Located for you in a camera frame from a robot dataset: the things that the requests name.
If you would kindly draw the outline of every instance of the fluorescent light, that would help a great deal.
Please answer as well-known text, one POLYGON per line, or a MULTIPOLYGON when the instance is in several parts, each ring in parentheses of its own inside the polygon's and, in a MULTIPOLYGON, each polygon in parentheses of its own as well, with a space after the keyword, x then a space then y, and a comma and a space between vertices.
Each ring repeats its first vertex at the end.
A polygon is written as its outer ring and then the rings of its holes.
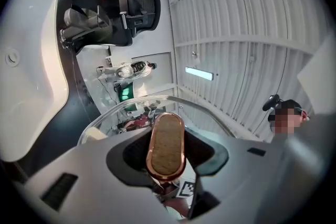
POLYGON ((192 75, 195 75, 195 76, 199 76, 203 79, 214 80, 214 74, 213 73, 205 72, 205 71, 202 71, 202 70, 199 70, 199 69, 186 67, 185 72, 187 72, 189 74, 192 74, 192 75))
POLYGON ((128 95, 129 93, 130 93, 129 88, 123 89, 123 91, 122 91, 122 95, 128 95))

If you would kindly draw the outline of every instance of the corrugated white wall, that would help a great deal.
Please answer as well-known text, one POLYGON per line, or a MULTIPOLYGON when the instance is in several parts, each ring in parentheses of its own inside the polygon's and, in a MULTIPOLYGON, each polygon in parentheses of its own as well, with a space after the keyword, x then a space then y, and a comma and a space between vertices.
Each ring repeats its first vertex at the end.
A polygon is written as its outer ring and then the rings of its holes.
POLYGON ((180 90, 244 126, 244 138, 271 140, 261 110, 271 94, 313 113, 297 74, 330 29, 323 0, 170 0, 170 8, 180 90), (186 66, 215 79, 186 74, 186 66))
MULTIPOLYGON (((183 91, 181 91, 180 97, 188 101, 196 102, 195 98, 183 91)), ((188 120, 184 119, 184 122, 187 126, 189 126, 190 122, 192 122, 193 126, 191 127, 195 126, 201 130, 220 135, 226 135, 225 131, 214 121, 214 119, 201 110, 193 109, 191 106, 183 105, 182 109, 179 108, 178 114, 182 117, 184 115, 188 117, 188 120)))

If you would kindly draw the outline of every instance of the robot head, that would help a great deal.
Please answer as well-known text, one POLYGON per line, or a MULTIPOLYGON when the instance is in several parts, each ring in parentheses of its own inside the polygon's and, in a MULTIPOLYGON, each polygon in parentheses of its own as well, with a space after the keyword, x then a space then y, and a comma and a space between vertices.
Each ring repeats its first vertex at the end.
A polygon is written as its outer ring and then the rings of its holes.
POLYGON ((155 69, 158 67, 156 63, 151 63, 151 62, 148 64, 148 66, 151 67, 152 69, 155 69))

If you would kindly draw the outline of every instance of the black rectangular vent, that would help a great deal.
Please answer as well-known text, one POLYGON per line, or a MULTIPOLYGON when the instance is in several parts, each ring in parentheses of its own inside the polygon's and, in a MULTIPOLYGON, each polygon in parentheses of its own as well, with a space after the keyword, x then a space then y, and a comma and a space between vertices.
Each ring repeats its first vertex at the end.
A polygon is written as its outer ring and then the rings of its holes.
POLYGON ((260 150, 260 149, 255 148, 255 147, 251 147, 250 149, 247 150, 247 152, 250 152, 252 154, 255 154, 255 155, 258 155, 258 156, 261 156, 261 157, 263 157, 266 153, 266 151, 260 150))
POLYGON ((66 173, 62 174, 47 192, 43 194, 41 197, 42 201, 52 209, 58 211, 77 179, 78 176, 66 173))

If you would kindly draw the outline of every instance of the ceiling light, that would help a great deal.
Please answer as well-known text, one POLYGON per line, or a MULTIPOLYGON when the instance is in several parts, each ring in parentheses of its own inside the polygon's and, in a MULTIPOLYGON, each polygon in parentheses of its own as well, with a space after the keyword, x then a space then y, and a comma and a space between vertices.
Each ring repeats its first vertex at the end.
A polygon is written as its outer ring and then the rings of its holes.
POLYGON ((207 79, 207 80, 214 80, 214 74, 213 73, 209 73, 206 71, 202 71, 199 69, 195 69, 195 68, 191 68, 191 67, 186 67, 185 68, 185 72, 201 77, 203 79, 207 79))

